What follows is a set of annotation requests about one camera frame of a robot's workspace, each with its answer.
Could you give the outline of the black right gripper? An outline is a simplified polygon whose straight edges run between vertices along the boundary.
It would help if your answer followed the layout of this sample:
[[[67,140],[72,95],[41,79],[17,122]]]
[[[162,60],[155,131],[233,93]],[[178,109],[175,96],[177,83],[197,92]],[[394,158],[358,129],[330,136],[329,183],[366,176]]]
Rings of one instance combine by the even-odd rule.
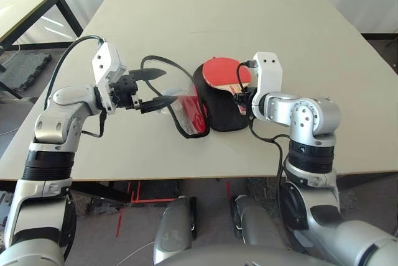
[[[255,89],[245,89],[244,93],[236,93],[235,101],[237,103],[244,103],[246,114],[252,113],[252,99],[256,94]]]

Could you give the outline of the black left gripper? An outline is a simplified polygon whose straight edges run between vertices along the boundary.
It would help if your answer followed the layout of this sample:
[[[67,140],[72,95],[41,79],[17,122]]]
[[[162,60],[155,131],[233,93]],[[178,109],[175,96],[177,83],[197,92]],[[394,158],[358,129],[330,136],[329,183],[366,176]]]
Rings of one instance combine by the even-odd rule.
[[[116,108],[140,110],[142,114],[158,111],[169,107],[178,100],[177,96],[158,96],[150,101],[140,102],[137,97],[136,81],[155,80],[165,75],[165,71],[158,68],[129,70],[116,83],[110,84],[110,97]]]

